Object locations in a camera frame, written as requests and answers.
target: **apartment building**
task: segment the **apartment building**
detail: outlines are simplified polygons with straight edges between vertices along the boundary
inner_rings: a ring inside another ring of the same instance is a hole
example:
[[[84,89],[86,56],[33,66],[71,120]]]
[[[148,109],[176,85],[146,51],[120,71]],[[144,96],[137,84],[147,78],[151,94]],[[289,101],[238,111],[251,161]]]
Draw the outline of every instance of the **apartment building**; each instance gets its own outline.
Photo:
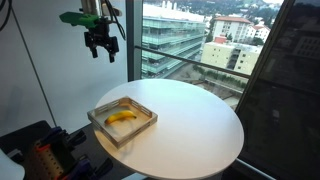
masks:
[[[142,46],[196,60],[204,40],[204,17],[175,9],[143,5]],[[184,63],[169,57],[142,52],[142,78],[164,78]]]
[[[256,32],[257,30],[253,27],[253,25],[248,26],[245,43],[250,44],[255,37]]]
[[[249,20],[242,17],[217,17],[213,27],[213,37],[231,35],[232,42],[245,42],[250,24],[252,23]]]
[[[262,47],[239,43],[206,43],[201,62],[250,75]]]
[[[262,39],[263,42],[265,43],[269,36],[270,29],[263,24],[263,21],[253,26],[253,28],[256,30],[254,37]]]

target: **white table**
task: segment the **white table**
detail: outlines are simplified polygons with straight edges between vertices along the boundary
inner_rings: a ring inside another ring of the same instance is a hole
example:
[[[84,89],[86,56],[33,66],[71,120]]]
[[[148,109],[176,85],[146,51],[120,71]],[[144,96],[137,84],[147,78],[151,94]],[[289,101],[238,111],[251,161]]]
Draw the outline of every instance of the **white table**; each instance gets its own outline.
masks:
[[[158,114],[158,121],[121,149],[95,131],[104,149],[135,172],[156,179],[199,179],[227,168],[243,146],[234,111],[212,93],[183,82],[138,80],[105,94],[101,106],[129,96]]]

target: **tray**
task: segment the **tray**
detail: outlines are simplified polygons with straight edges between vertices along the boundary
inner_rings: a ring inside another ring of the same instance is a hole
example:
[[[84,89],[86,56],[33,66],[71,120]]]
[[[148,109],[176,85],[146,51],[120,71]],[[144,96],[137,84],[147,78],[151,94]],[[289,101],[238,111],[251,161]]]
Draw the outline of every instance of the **tray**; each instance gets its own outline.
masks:
[[[132,120],[120,120],[111,124],[105,124],[105,120],[112,114],[131,110],[136,118]],[[128,96],[107,103],[89,111],[88,119],[97,127],[116,148],[121,148],[139,133],[154,124],[158,115]]]

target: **robotic arm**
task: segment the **robotic arm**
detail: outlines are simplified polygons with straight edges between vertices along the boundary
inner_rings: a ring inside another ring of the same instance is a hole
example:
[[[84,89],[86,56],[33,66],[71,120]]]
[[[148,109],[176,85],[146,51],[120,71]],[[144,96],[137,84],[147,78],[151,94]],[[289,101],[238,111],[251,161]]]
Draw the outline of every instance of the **robotic arm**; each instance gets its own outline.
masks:
[[[97,46],[104,47],[109,52],[110,62],[114,62],[114,56],[119,52],[117,37],[109,36],[109,24],[116,23],[125,40],[125,33],[118,22],[117,16],[121,16],[120,10],[112,7],[109,0],[81,0],[82,13],[66,12],[60,15],[62,22],[72,26],[80,25],[88,29],[84,32],[85,45],[90,48],[93,58],[98,57]]]

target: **yellow banana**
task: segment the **yellow banana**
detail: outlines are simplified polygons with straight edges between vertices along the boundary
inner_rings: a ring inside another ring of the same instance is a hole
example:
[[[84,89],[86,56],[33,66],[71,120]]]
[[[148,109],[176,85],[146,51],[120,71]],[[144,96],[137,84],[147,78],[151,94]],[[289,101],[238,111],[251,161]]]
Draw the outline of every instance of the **yellow banana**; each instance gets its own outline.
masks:
[[[125,120],[125,119],[135,119],[136,115],[130,110],[123,110],[117,113],[110,115],[105,121],[105,124],[111,124],[117,120]]]

